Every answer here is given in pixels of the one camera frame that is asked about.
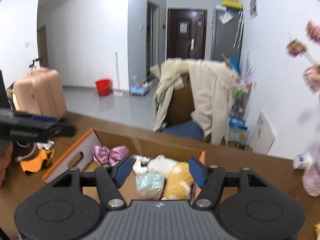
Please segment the person left hand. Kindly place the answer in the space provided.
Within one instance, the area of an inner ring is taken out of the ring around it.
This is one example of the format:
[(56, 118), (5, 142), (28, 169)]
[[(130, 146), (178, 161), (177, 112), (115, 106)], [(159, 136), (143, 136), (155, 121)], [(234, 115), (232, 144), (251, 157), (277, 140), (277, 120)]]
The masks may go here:
[(7, 174), (7, 168), (9, 166), (9, 164), (11, 163), (13, 149), (14, 149), (13, 143), (9, 142), (9, 146), (3, 152), (3, 156), (0, 158), (0, 160), (1, 160), (0, 186), (2, 186), (4, 183), (5, 176)]

